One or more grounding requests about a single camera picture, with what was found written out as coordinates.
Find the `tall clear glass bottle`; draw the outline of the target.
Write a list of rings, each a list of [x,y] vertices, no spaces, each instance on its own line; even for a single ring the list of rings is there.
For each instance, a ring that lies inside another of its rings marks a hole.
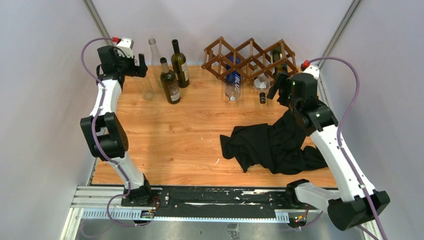
[[[157,42],[156,39],[151,37],[148,39],[148,43],[150,46],[150,51],[151,51],[151,68],[153,71],[153,75],[156,81],[156,84],[162,88],[162,82],[161,82],[161,72],[162,72],[162,65],[160,62],[160,58],[162,57],[162,55],[160,54],[160,51],[158,49],[157,46]]]

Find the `brown bottle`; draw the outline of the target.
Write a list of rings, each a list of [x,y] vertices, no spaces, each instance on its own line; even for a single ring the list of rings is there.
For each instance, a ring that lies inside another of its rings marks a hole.
[[[181,94],[176,75],[172,70],[170,70],[165,57],[160,58],[160,63],[162,67],[160,80],[166,99],[170,104],[177,104],[181,100]]]

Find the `dark green wine bottle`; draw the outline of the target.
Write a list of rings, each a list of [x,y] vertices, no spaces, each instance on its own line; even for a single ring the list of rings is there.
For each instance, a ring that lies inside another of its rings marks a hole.
[[[171,56],[173,71],[177,75],[178,86],[180,88],[186,88],[190,84],[187,59],[180,51],[179,41],[177,39],[173,39],[171,43],[173,47],[173,54]]]

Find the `blue labelled clear bottle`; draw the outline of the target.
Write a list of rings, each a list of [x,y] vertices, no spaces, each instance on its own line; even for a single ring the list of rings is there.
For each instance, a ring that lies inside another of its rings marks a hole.
[[[235,102],[242,95],[242,76],[239,72],[233,70],[225,77],[225,96],[230,102]]]

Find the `small clear glass bottle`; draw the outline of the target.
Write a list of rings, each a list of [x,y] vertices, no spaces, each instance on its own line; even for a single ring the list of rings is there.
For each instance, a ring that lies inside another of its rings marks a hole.
[[[155,93],[151,85],[150,79],[147,76],[135,76],[133,77],[133,79],[142,98],[144,100],[151,101],[154,98]]]

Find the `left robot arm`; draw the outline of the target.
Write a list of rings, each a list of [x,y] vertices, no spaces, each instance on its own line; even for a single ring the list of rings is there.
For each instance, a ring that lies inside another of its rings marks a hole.
[[[80,127],[90,153],[111,165],[122,179],[122,205],[147,206],[153,201],[150,183],[130,157],[129,140],[116,114],[125,78],[143,78],[147,73],[144,55],[139,54],[137,63],[131,47],[118,45],[100,47],[97,53],[96,103],[90,115],[80,120]]]

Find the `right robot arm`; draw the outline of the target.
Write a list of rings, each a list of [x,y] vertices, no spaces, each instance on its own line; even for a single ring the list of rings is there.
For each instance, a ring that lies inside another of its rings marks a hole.
[[[287,184],[286,195],[293,207],[313,206],[328,214],[341,231],[377,221],[390,203],[386,191],[378,191],[367,179],[344,140],[332,110],[318,97],[318,81],[314,74],[297,73],[289,76],[281,72],[268,92],[288,107],[297,124],[304,129],[322,154],[338,188],[333,192],[300,179]]]

